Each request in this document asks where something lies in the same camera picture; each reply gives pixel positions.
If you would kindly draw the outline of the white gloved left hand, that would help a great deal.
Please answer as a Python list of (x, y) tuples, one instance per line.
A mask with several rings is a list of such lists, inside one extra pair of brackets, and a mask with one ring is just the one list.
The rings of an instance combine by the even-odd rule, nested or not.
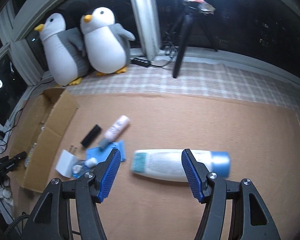
[(0, 214), (3, 216), (5, 222), (10, 225), (13, 218), (13, 197), (10, 186), (10, 178), (5, 176), (4, 181), (0, 183)]

